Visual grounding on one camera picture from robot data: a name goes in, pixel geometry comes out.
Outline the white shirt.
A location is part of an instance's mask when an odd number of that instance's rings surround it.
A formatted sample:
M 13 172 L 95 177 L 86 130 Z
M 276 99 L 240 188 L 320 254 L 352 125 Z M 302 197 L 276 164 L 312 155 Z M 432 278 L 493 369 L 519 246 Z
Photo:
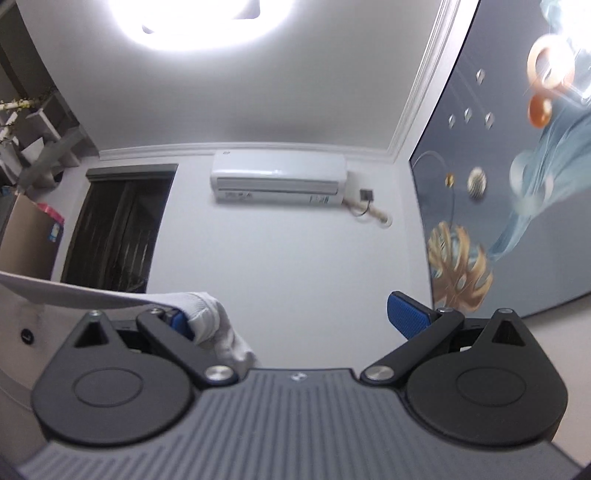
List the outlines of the white shirt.
M 191 342 L 245 374 L 257 365 L 252 348 L 232 328 L 224 306 L 204 292 L 135 294 L 1 274 L 1 454 L 18 462 L 44 444 L 30 404 L 32 388 L 85 312 L 113 320 L 150 307 L 177 310 Z

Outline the dark window grille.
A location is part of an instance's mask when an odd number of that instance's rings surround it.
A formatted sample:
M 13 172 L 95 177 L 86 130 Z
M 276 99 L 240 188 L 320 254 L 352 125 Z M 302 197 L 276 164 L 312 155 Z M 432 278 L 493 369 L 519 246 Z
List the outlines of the dark window grille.
M 61 281 L 144 293 L 176 170 L 175 164 L 90 169 Z

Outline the cardboard box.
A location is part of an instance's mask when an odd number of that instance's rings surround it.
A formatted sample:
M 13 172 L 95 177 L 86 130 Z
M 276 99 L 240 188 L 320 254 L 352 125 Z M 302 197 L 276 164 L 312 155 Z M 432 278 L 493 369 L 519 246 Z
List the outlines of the cardboard box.
M 28 197 L 1 197 L 2 272 L 50 280 L 62 226 Z

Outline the white air conditioner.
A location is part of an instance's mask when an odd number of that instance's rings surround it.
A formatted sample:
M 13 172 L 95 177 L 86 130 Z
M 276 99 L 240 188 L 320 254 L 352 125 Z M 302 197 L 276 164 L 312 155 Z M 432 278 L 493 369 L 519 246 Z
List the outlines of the white air conditioner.
M 211 166 L 219 202 L 339 204 L 348 169 L 342 154 L 296 150 L 221 150 Z

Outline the pink lid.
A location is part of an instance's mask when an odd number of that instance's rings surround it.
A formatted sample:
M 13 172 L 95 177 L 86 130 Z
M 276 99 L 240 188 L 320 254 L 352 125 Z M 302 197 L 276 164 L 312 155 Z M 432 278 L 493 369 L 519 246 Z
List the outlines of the pink lid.
M 53 207 L 48 205 L 47 203 L 38 203 L 37 207 L 47 214 L 53 221 L 58 223 L 59 225 L 63 226 L 65 223 L 64 217 L 57 212 Z

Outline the round ceiling lamp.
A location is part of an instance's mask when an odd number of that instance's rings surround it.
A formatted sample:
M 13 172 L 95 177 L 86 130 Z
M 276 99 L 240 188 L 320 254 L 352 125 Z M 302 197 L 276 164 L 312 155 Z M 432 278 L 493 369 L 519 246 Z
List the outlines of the round ceiling lamp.
M 151 51 L 188 55 L 256 43 L 280 29 L 294 1 L 107 1 L 129 41 Z

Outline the wall socket with plug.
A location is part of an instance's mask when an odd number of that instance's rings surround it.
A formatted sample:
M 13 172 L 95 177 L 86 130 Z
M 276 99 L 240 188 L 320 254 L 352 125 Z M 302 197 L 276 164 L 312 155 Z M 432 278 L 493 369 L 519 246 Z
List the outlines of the wall socket with plug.
M 389 228 L 393 221 L 389 213 L 375 206 L 374 191 L 370 189 L 361 189 L 358 199 L 342 198 L 342 206 L 356 219 L 371 218 L 382 228 Z

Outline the framed wall picture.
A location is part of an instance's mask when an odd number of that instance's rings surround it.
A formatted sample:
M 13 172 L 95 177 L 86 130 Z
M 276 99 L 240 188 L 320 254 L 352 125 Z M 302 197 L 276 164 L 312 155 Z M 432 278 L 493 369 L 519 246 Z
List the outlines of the framed wall picture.
M 590 5 L 481 1 L 410 160 L 432 301 L 489 315 L 590 291 Z

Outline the wall shelf unit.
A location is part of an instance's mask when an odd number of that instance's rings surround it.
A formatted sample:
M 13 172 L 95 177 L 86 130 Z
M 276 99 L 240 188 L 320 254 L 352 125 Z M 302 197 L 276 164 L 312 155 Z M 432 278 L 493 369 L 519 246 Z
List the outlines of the wall shelf unit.
M 98 151 L 57 89 L 15 1 L 1 3 L 1 185 L 53 189 Z

